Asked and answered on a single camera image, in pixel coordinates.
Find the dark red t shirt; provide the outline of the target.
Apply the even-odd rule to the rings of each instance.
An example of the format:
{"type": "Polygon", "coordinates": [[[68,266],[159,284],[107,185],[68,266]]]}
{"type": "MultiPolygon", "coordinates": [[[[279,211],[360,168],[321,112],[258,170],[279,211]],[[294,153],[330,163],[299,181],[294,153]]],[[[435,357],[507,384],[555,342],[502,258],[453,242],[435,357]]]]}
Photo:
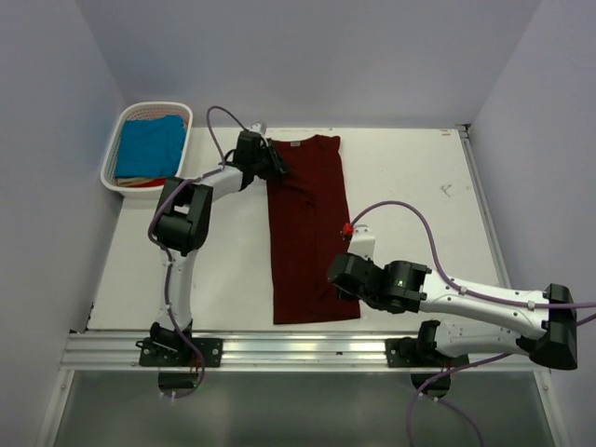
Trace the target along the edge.
{"type": "Polygon", "coordinates": [[[349,221],[339,136],[275,142],[290,172],[266,182],[273,323],[360,318],[359,304],[338,297],[327,279],[335,256],[347,251],[349,221]]]}

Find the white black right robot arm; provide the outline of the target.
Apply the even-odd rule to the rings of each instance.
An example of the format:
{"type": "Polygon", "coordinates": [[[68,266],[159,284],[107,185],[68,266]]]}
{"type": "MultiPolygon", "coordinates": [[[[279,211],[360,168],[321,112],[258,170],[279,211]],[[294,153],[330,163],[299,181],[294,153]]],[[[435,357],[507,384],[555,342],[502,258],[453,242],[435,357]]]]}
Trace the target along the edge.
{"type": "Polygon", "coordinates": [[[432,366],[467,354],[520,354],[551,369],[577,367],[576,311],[569,289],[550,284],[544,291],[493,286],[490,301],[473,284],[457,286],[423,264],[394,261],[379,267],[357,254],[342,253],[327,278],[348,300],[390,314],[434,313],[470,319],[468,325],[424,323],[414,353],[432,366]]]}

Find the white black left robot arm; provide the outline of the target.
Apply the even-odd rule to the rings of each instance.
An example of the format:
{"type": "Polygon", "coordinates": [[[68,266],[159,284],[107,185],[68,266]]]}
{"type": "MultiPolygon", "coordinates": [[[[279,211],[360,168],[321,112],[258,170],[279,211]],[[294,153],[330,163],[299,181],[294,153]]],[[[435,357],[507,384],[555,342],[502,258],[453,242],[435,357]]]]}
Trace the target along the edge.
{"type": "Polygon", "coordinates": [[[163,301],[149,337],[139,343],[143,354],[180,366],[198,354],[192,342],[190,294],[198,251],[207,240],[212,205],[246,189],[255,179],[285,176],[290,168],[273,141],[242,130],[231,159],[196,178],[168,178],[150,222],[148,237],[162,252],[163,301]]]}

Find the blue folded t shirt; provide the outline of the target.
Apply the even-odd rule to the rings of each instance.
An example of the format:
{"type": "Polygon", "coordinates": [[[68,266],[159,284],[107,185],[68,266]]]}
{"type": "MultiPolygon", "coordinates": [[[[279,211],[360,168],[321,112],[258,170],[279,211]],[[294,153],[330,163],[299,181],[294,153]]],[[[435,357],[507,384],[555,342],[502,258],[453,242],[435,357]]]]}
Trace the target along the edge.
{"type": "Polygon", "coordinates": [[[178,115],[128,120],[120,133],[116,178],[173,176],[180,165],[186,129],[178,115]]]}

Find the red folded t shirt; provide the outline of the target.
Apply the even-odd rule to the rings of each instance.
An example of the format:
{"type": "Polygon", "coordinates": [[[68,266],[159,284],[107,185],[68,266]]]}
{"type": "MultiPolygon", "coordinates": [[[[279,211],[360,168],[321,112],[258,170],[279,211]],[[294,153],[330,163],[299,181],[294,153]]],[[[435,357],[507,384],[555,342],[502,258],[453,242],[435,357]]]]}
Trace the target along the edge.
{"type": "Polygon", "coordinates": [[[149,188],[149,187],[158,187],[158,186],[163,186],[165,183],[166,179],[165,178],[157,178],[157,179],[152,179],[149,180],[147,182],[144,183],[140,183],[138,185],[139,188],[149,188]]]}

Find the white plastic laundry basket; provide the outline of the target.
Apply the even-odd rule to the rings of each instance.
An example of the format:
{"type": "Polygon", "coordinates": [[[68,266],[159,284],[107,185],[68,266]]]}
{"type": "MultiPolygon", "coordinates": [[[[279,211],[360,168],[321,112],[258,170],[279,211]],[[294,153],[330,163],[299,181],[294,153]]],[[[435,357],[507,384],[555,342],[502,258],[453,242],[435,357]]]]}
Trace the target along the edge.
{"type": "Polygon", "coordinates": [[[102,164],[104,187],[156,199],[168,177],[182,174],[193,112],[179,102],[138,102],[118,118],[102,164]]]}

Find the beige folded t shirt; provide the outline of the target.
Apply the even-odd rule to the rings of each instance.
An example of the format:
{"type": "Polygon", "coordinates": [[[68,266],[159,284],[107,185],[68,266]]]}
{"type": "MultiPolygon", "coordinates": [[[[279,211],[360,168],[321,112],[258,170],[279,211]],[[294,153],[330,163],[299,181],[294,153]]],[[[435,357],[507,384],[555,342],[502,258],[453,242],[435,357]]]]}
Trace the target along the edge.
{"type": "Polygon", "coordinates": [[[137,185],[150,183],[153,179],[147,177],[125,177],[125,178],[114,178],[116,186],[121,187],[135,187],[137,185]]]}

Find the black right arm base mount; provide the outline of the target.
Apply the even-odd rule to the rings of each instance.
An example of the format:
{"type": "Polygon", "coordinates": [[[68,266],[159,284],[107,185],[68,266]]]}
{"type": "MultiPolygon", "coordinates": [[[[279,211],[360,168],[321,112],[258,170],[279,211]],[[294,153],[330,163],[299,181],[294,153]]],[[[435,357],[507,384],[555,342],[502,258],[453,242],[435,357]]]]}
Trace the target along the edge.
{"type": "Polygon", "coordinates": [[[447,368],[469,364],[468,355],[450,358],[441,354],[434,342],[401,337],[385,339],[386,363],[389,368],[447,368]]]}

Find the aluminium table right rail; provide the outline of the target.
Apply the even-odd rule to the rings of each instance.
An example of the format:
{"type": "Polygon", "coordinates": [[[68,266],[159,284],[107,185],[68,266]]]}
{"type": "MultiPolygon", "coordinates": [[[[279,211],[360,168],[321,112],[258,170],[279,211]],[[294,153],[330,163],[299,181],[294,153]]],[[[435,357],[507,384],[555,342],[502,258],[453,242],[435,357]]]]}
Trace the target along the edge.
{"type": "Polygon", "coordinates": [[[458,126],[457,131],[459,134],[460,142],[463,146],[463,151],[466,157],[467,166],[469,169],[471,181],[473,183],[473,188],[475,191],[477,202],[480,207],[481,218],[485,228],[486,236],[488,237],[488,243],[493,257],[494,267],[499,280],[499,284],[501,286],[509,288],[511,286],[511,283],[507,267],[505,265],[504,257],[495,231],[494,221],[489,209],[484,188],[481,183],[481,176],[478,171],[476,160],[472,152],[471,140],[469,138],[469,126],[458,126]]]}

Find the aluminium table rail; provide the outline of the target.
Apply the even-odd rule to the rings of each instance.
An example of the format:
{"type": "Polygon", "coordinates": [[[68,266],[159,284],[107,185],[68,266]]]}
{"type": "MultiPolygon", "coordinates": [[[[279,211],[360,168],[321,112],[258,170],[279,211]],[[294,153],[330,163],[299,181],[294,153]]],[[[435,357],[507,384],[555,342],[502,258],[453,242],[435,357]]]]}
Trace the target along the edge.
{"type": "MultiPolygon", "coordinates": [[[[62,371],[143,369],[137,331],[88,331],[68,336],[62,371]]],[[[397,355],[389,346],[412,332],[199,332],[198,350],[208,372],[408,372],[391,368],[397,355]]]]}
{"type": "Polygon", "coordinates": [[[507,267],[505,265],[504,257],[495,231],[494,221],[489,209],[484,188],[481,183],[481,176],[478,171],[476,160],[472,152],[471,140],[469,138],[469,126],[458,126],[457,131],[459,134],[460,142],[463,146],[463,151],[466,157],[467,166],[469,169],[471,181],[473,183],[473,188],[475,191],[477,202],[480,207],[481,218],[485,228],[486,236],[488,237],[488,243],[493,257],[494,267],[499,280],[499,284],[501,286],[509,288],[511,286],[511,283],[507,267]]]}

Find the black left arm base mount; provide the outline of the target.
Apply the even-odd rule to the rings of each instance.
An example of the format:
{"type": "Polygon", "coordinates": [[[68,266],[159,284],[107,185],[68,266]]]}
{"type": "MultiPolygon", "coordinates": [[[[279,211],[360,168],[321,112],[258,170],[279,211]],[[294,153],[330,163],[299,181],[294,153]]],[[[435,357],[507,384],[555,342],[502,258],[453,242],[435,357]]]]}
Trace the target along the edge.
{"type": "Polygon", "coordinates": [[[194,337],[191,326],[180,336],[162,328],[156,322],[149,335],[135,343],[141,350],[139,364],[143,367],[202,367],[218,368],[224,352],[224,340],[214,337],[194,337]]]}

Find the aluminium table front rail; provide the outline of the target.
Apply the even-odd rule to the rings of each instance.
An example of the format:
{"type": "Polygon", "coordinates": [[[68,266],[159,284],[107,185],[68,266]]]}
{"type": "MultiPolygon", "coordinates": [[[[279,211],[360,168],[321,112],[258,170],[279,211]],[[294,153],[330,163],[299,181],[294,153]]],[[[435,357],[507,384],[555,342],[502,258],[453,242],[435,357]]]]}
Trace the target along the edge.
{"type": "MultiPolygon", "coordinates": [[[[143,369],[137,331],[88,331],[68,336],[62,371],[143,369]]],[[[391,368],[397,355],[389,346],[412,332],[199,332],[198,350],[208,372],[408,372],[391,368]]]]}

